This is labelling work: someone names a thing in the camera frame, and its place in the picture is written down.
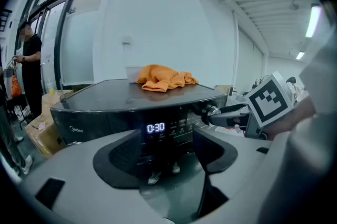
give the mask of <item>fluorescent light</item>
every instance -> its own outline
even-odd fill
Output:
[[[308,25],[308,30],[305,34],[306,37],[312,37],[312,35],[315,33],[315,29],[318,23],[318,19],[320,17],[320,13],[321,13],[320,6],[313,6],[311,8],[311,15],[310,15],[310,21]]]
[[[297,60],[301,59],[303,55],[304,55],[303,52],[299,52],[299,54],[298,54],[298,56],[296,57],[296,59],[297,59]]]

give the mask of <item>orange towel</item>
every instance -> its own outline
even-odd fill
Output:
[[[177,72],[167,66],[147,65],[138,76],[137,83],[145,83],[143,90],[166,92],[185,84],[195,84],[199,81],[192,77],[190,72]]]

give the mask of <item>midea logo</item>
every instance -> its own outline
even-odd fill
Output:
[[[76,129],[72,125],[69,127],[72,132],[83,132],[82,129]]]

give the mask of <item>shoe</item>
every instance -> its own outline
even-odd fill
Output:
[[[22,140],[23,140],[23,137],[14,136],[14,141],[15,142],[21,142]]]
[[[147,184],[156,184],[159,180],[161,172],[152,172],[151,177],[148,179]]]
[[[33,159],[32,157],[29,155],[26,158],[26,167],[22,168],[22,171],[25,175],[29,174],[29,171],[31,169],[31,166],[33,164]]]
[[[175,162],[175,163],[173,164],[171,172],[172,172],[173,174],[180,173],[180,167],[178,166],[178,163],[177,163],[177,162]]]
[[[17,176],[20,174],[20,169],[18,167],[14,167],[13,170],[15,171]]]
[[[165,220],[165,223],[166,223],[166,224],[174,224],[174,222],[171,221],[171,220],[168,219],[168,218],[163,218],[163,219]]]

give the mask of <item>digital display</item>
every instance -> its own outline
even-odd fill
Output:
[[[156,123],[153,125],[147,125],[146,126],[146,131],[148,134],[152,133],[160,133],[165,130],[165,123]]]

